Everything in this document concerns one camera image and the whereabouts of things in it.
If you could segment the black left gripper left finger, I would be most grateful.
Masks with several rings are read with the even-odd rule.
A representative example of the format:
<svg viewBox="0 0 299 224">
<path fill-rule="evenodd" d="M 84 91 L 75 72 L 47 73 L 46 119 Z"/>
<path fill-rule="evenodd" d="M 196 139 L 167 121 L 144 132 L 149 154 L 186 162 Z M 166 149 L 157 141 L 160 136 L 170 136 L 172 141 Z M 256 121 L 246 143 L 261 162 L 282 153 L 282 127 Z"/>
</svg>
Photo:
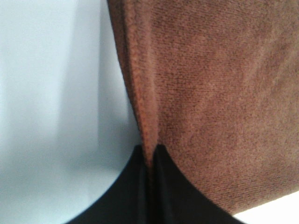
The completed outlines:
<svg viewBox="0 0 299 224">
<path fill-rule="evenodd" d="M 135 146 L 109 189 L 69 224 L 147 224 L 147 172 L 142 147 Z"/>
</svg>

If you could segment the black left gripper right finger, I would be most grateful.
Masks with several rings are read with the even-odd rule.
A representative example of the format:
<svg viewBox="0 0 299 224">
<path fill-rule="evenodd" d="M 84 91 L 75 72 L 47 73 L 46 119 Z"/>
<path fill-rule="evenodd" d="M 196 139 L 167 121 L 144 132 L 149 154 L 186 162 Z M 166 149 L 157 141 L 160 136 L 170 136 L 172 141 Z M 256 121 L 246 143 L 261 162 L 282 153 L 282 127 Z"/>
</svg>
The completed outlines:
<svg viewBox="0 0 299 224">
<path fill-rule="evenodd" d="M 241 224 L 217 206 L 183 175 L 164 145 L 153 156 L 157 224 Z"/>
</svg>

